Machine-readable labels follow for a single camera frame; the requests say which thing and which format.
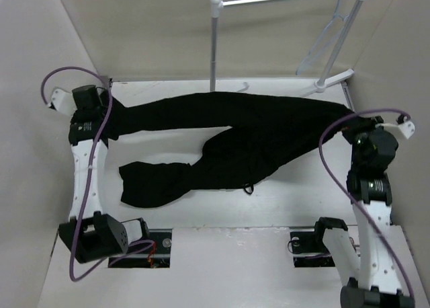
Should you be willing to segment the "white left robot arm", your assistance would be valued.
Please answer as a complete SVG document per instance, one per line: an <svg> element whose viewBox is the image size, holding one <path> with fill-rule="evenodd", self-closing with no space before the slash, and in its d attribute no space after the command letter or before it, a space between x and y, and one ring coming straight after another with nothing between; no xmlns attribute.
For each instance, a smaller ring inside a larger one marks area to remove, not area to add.
<svg viewBox="0 0 430 308"><path fill-rule="evenodd" d="M144 253L151 237L143 219L120 222L102 207L108 138L99 131L108 110L95 85L72 90L76 110L69 129L74 159L73 203L59 236L80 264L125 254L129 247Z"/></svg>

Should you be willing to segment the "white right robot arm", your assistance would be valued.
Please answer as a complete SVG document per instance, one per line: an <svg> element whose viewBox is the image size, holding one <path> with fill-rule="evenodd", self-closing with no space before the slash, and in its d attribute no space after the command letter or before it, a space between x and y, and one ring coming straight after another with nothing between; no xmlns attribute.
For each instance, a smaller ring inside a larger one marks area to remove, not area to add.
<svg viewBox="0 0 430 308"><path fill-rule="evenodd" d="M411 116L399 112L394 124L381 118L360 119L350 114L325 129L319 138L341 129L352 146L347 184L340 189L351 201L357 221L359 247L352 244L341 219L321 217L311 236L319 251L329 251L341 278L342 307L414 307L413 287L388 242L392 189L386 170L396 156L400 139L415 132Z"/></svg>

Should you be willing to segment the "black trousers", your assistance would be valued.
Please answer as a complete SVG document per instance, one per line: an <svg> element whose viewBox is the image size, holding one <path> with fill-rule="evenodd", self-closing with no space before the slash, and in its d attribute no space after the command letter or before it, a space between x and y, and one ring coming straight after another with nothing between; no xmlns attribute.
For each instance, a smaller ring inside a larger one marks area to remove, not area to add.
<svg viewBox="0 0 430 308"><path fill-rule="evenodd" d="M221 128L194 163L135 161L119 169L121 201L158 208L193 190L244 190L370 119L334 102L235 92L193 93L126 107L114 101L105 131L112 139L140 131Z"/></svg>

